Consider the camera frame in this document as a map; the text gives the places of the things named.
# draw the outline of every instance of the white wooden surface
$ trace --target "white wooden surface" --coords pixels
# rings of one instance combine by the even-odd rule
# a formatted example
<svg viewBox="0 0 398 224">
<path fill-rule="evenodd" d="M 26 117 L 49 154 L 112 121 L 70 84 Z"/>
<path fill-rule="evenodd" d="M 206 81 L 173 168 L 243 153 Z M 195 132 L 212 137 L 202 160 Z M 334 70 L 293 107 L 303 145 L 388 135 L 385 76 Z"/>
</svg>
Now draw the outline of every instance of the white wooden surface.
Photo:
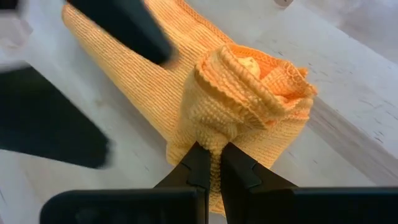
<svg viewBox="0 0 398 224">
<path fill-rule="evenodd" d="M 313 119 L 273 170 L 301 186 L 394 185 L 398 100 L 395 64 L 294 2 L 188 1 L 237 43 L 310 67 Z M 31 0 L 26 60 L 113 140 L 111 165 L 91 170 L 0 151 L 0 216 L 37 223 L 40 206 L 71 189 L 152 187 L 171 166 L 165 141 L 79 47 L 60 19 L 61 0 Z M 224 223 L 212 216 L 210 223 Z"/>
</svg>

